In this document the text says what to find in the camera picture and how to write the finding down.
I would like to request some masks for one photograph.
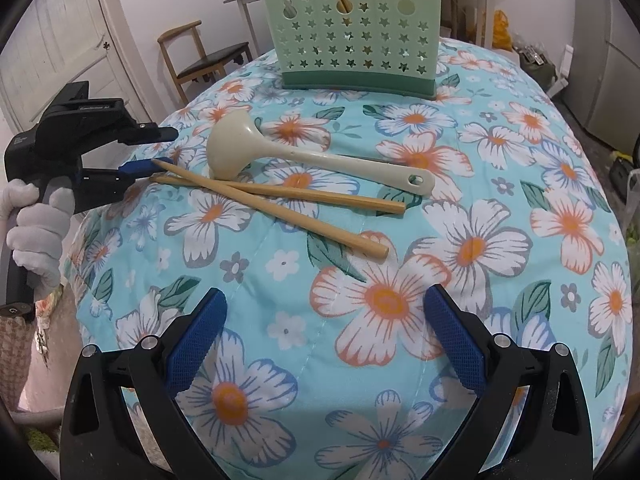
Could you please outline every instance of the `white door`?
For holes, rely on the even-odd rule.
[[[33,0],[0,54],[0,91],[22,130],[38,122],[68,82],[88,80],[91,98],[122,98],[138,122],[149,121],[113,47],[98,0]],[[83,157],[112,168],[129,148],[109,145]]]

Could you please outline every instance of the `yellow bag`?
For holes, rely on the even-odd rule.
[[[468,32],[469,38],[476,36],[476,27]],[[482,42],[484,42],[484,31],[482,34]],[[496,10],[494,13],[494,40],[493,48],[501,48],[502,50],[513,50],[513,43],[509,34],[509,19],[507,15],[501,10]]]

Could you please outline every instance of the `white glove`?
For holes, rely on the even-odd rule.
[[[60,256],[62,240],[69,232],[71,215],[76,204],[70,189],[57,189],[49,203],[34,202],[38,188],[15,179],[0,193],[0,239],[6,233],[6,221],[11,211],[23,208],[17,217],[17,226],[6,233],[6,243],[14,251],[14,261],[37,275],[30,285],[36,300],[42,300],[60,284]]]

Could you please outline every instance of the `turquoise floral fabric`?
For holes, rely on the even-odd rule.
[[[210,287],[225,293],[223,333],[177,402],[231,478],[421,478],[474,400],[425,324],[433,283],[521,346],[564,342],[594,462],[603,453],[632,348],[616,219],[574,134],[518,67],[442,40],[437,70],[433,101],[288,91],[270,52],[172,114],[175,142],[134,154],[208,174],[211,127],[244,110],[273,142],[426,168],[436,179],[428,198],[284,160],[239,176],[405,202],[400,217],[279,200],[387,245],[384,262],[222,196],[148,181],[83,223],[67,277],[85,343],[130,348]],[[525,397],[519,390],[487,466],[503,456]]]

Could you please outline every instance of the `blue gripper pad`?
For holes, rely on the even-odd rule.
[[[195,318],[166,359],[164,387],[173,399],[187,390],[226,320],[225,295],[212,288],[200,301]]]
[[[164,160],[169,164],[173,164],[173,159],[167,156],[161,156],[158,160]],[[130,160],[129,162],[125,162],[122,166],[118,168],[118,171],[122,173],[126,173],[132,176],[135,179],[145,178],[147,176],[151,176],[154,173],[159,173],[160,171],[165,171],[160,166],[156,166],[150,158],[144,158],[142,160]]]
[[[458,308],[441,285],[430,286],[424,293],[424,317],[433,327],[462,385],[480,397],[486,387],[484,355],[450,304]]]

